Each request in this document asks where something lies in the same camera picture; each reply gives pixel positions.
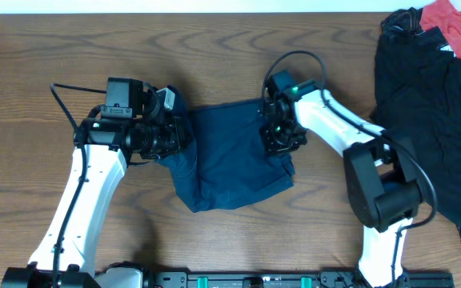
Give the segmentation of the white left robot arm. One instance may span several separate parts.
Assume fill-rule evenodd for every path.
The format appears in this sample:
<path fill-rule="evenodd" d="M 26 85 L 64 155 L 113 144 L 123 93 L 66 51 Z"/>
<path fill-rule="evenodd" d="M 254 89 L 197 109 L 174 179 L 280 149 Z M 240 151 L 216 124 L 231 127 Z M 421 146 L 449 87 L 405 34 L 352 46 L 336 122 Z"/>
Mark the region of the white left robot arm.
<path fill-rule="evenodd" d="M 187 118 L 85 118 L 74 134 L 66 188 L 46 235 L 24 268 L 10 267 L 4 287 L 152 287 L 154 275 L 133 262 L 97 274 L 95 256 L 111 199 L 133 154 L 157 162 L 193 139 Z"/>

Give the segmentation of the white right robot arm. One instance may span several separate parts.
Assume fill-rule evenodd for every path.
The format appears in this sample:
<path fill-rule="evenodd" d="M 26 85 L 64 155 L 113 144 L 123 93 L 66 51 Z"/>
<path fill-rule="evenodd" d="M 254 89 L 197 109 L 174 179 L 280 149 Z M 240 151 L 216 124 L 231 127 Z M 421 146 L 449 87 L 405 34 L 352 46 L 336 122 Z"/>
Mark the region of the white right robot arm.
<path fill-rule="evenodd" d="M 342 156 L 349 202 L 363 224 L 358 271 L 370 287 L 396 286 L 403 274 L 402 228 L 422 201 L 409 159 L 387 145 L 384 128 L 348 110 L 316 81 L 267 80 L 262 114 L 267 155 L 297 150 L 312 131 Z"/>

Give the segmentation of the navy blue shorts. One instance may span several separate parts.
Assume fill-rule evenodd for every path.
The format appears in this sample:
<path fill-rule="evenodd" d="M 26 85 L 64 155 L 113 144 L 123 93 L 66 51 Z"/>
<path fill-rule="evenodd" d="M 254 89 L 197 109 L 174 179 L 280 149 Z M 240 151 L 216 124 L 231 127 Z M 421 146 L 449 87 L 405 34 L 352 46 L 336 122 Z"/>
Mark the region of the navy blue shorts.
<path fill-rule="evenodd" d="M 266 200 L 294 185 L 289 154 L 267 156 L 259 134 L 265 121 L 260 100 L 188 110 L 174 86 L 173 114 L 181 117 L 192 142 L 158 160 L 169 169 L 175 193 L 194 213 L 234 210 Z"/>

